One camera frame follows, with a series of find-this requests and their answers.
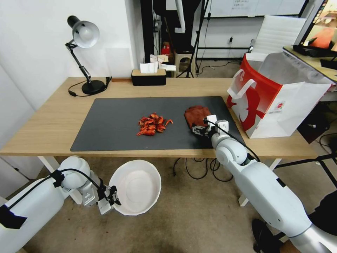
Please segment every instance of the white bowl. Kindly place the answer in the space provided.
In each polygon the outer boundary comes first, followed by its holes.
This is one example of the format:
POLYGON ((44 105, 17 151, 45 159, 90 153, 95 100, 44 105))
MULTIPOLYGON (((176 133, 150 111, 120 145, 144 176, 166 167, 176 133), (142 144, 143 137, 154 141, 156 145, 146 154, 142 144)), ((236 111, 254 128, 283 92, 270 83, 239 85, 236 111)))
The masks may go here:
POLYGON ((139 215, 147 212, 158 200, 161 178, 156 167, 144 160, 124 163, 112 175, 110 186, 117 187, 121 206, 114 208, 123 215, 139 215))

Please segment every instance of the monitor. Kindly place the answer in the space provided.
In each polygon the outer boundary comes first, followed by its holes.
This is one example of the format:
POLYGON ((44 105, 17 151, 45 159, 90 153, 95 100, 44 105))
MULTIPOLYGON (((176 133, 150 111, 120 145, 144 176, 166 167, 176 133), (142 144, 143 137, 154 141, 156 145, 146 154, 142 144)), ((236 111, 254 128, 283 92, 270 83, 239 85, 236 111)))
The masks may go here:
POLYGON ((337 52, 337 0, 324 0, 300 45, 337 52))

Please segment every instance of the black lamp base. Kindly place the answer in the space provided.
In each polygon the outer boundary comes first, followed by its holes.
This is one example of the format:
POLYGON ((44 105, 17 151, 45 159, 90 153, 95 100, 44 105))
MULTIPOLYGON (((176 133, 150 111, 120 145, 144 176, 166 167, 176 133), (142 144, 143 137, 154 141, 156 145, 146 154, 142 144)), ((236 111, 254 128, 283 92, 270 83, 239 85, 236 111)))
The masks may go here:
POLYGON ((84 94, 94 95, 104 91, 105 84, 100 80, 93 80, 91 84, 85 83, 82 86, 82 91, 84 94))

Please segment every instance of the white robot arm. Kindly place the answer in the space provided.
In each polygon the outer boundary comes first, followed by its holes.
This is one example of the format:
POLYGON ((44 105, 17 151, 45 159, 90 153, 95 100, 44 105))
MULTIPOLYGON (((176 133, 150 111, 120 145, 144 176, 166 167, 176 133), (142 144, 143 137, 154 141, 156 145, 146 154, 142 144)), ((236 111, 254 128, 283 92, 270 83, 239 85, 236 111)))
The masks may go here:
POLYGON ((300 199, 273 171, 247 158, 246 148, 226 133, 227 121, 217 121, 215 115, 205 121, 218 161, 266 222, 285 233, 302 253, 337 252, 337 237, 312 224, 300 199))
POLYGON ((0 207, 0 248, 14 253, 22 248, 77 189, 84 206, 97 204, 101 214, 120 205, 117 189, 103 184, 88 163, 68 157, 51 176, 36 180, 0 207))

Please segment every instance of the wooden table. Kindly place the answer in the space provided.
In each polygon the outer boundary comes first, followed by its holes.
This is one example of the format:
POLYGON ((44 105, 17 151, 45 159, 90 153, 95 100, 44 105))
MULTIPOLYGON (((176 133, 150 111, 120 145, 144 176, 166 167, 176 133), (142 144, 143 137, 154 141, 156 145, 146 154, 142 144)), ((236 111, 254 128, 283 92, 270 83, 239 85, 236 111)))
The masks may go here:
MULTIPOLYGON (((71 152, 70 147, 96 98, 222 96, 226 101, 231 78, 168 78, 165 86, 133 86, 130 80, 112 80, 100 94, 70 96, 68 87, 83 80, 69 77, 0 150, 0 155, 38 156, 51 172, 59 167, 54 156, 215 157, 213 149, 71 152)), ((77 85, 72 90, 80 95, 80 89, 81 85, 77 85)), ((260 158, 273 159, 271 169, 282 158, 296 160, 317 156, 298 131, 291 137, 249 139, 233 111, 230 112, 247 146, 260 158)), ((79 193, 73 193, 72 197, 77 203, 81 201, 79 193)))
POLYGON ((283 47, 283 49, 287 53, 291 54, 292 56, 294 56, 297 59, 301 60, 302 62, 306 63, 310 67, 314 68, 315 70, 317 70, 318 72, 320 72, 321 74, 323 74, 324 76, 329 78, 334 83, 337 83, 337 76, 336 76, 337 70, 322 67, 321 62, 320 62, 320 59, 331 60, 332 57, 314 58, 314 57, 310 57, 310 56, 304 56, 304 55, 294 51, 292 49, 292 46, 285 46, 285 47, 283 47))

